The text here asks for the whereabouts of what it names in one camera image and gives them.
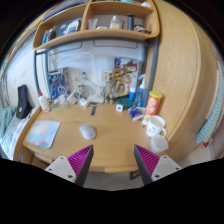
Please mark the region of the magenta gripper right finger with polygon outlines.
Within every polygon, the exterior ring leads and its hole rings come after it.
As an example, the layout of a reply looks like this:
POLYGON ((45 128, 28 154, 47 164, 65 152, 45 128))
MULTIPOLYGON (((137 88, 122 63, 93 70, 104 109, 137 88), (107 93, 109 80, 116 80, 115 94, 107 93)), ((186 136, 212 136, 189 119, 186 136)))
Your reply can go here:
POLYGON ((144 185, 181 170, 168 155, 158 156, 139 145, 134 145, 134 156, 144 185))

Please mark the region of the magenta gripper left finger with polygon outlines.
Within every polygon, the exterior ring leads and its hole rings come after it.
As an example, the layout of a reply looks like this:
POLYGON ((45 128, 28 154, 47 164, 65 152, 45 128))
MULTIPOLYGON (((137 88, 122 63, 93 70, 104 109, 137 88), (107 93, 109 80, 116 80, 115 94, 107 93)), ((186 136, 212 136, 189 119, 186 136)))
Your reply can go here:
POLYGON ((47 172, 67 181, 83 186, 94 155, 93 146, 89 145, 69 157, 60 156, 46 168, 47 172))

